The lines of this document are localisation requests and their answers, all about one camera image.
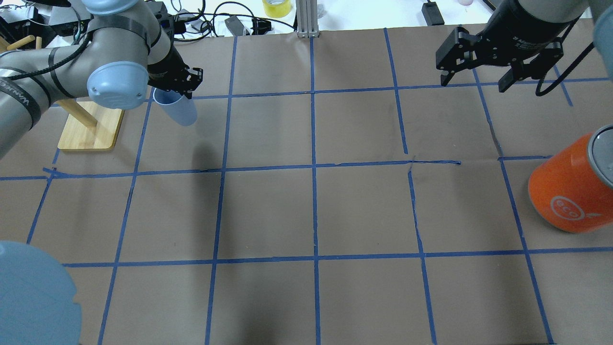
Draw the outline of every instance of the light blue joint cover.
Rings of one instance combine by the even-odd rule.
[[[0,344],[77,345],[76,293],[70,275],[51,255],[0,241]]]
[[[609,6],[596,22],[594,46],[602,55],[609,79],[613,81],[613,5]]]
[[[141,0],[83,0],[91,14],[111,15],[123,12]]]
[[[110,109],[134,109],[146,98],[149,74],[140,64],[117,61],[98,67],[87,80],[89,97]]]

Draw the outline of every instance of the power adapter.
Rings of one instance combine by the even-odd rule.
[[[441,11],[438,9],[438,5],[433,1],[428,1],[422,6],[422,13],[424,14],[425,22],[428,26],[445,24]]]

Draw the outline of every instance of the wooden stand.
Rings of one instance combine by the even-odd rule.
[[[73,99],[58,104],[70,113],[59,139],[60,150],[110,150],[115,146],[124,110]]]

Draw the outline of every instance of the light blue cup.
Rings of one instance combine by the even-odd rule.
[[[153,89],[153,100],[181,126],[190,126],[198,119],[198,111],[193,99],[174,91]]]
[[[64,267],[23,243],[0,241],[0,344],[77,345],[81,306]]]

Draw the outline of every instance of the orange can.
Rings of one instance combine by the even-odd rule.
[[[539,214],[558,229],[586,233],[613,223],[613,125],[536,168],[528,191]]]

